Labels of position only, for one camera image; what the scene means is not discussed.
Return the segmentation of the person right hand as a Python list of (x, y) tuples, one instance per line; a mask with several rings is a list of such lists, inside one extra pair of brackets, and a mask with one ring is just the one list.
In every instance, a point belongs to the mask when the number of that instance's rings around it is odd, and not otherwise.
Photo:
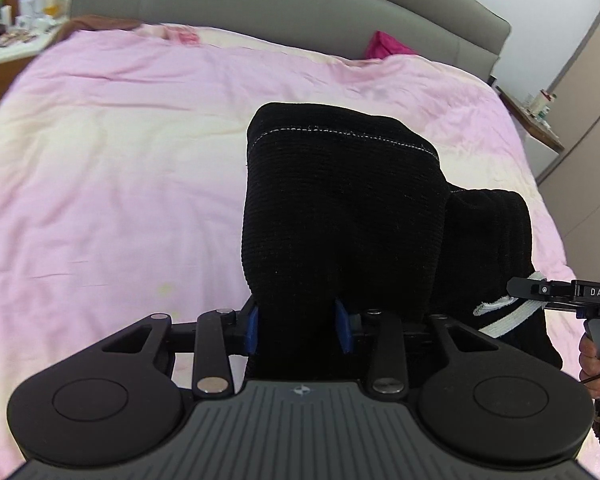
[(580, 381), (585, 382), (585, 388), (593, 400), (600, 399), (600, 378), (592, 377), (600, 374), (600, 358), (596, 353), (596, 345), (584, 334), (579, 344)]

